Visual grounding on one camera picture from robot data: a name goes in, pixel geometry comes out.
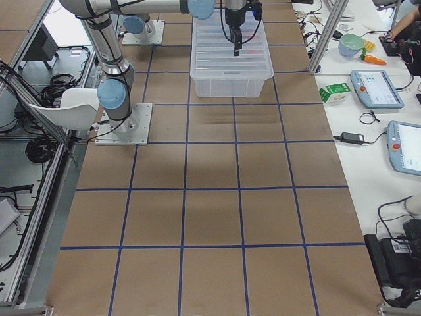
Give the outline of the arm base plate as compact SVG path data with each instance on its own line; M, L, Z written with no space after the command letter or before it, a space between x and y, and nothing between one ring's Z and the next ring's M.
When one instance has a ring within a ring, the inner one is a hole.
M132 104L131 115L121 126L112 131L119 122L109 120L106 111L102 110L101 120L107 120L108 123L99 126L99 137L94 139L95 143L97 145L147 145L152 111L152 103Z
M126 33L124 34L123 45L161 45L164 21L149 20L145 22L137 16L129 16L123 21Z

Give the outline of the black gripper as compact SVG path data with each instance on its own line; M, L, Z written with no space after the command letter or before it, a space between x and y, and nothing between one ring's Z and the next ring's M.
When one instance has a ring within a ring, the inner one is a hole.
M245 22L247 11L251 11L254 19L258 22L253 35L243 41L241 25ZM250 1L225 1L225 22L230 29L229 41L234 44L234 55L239 56L239 45L252 40L262 20L262 3L258 0Z

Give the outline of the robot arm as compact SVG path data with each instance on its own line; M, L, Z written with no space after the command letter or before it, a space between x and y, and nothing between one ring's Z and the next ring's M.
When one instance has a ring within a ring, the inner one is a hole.
M150 38L155 34L149 14L124 15L123 27L137 38Z
M121 132L128 127L125 121L132 118L132 106L129 105L132 81L130 75L134 68L124 58L118 40L112 28L111 14L140 17L146 23L151 13L190 14L199 20L208 19L214 12L214 1L61 1L60 4L75 15L88 28L88 37L105 67L106 80L120 85L123 92L122 102L112 102L115 110L127 108L122 116L112 118L114 129ZM234 47L234 56L239 56L246 41L242 38L241 26L245 22L246 13L251 11L256 21L262 20L262 3L260 1L221 1L221 25L227 25L230 33L226 40Z

